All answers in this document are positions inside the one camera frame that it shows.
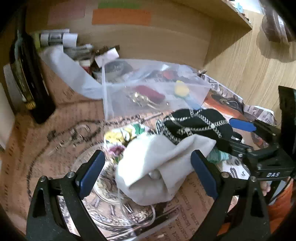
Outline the person's hand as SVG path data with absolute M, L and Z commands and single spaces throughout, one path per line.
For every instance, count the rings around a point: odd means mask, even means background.
M 263 196 L 266 196 L 267 193 L 271 190 L 271 186 L 267 181 L 260 182 L 260 188 L 262 190 Z

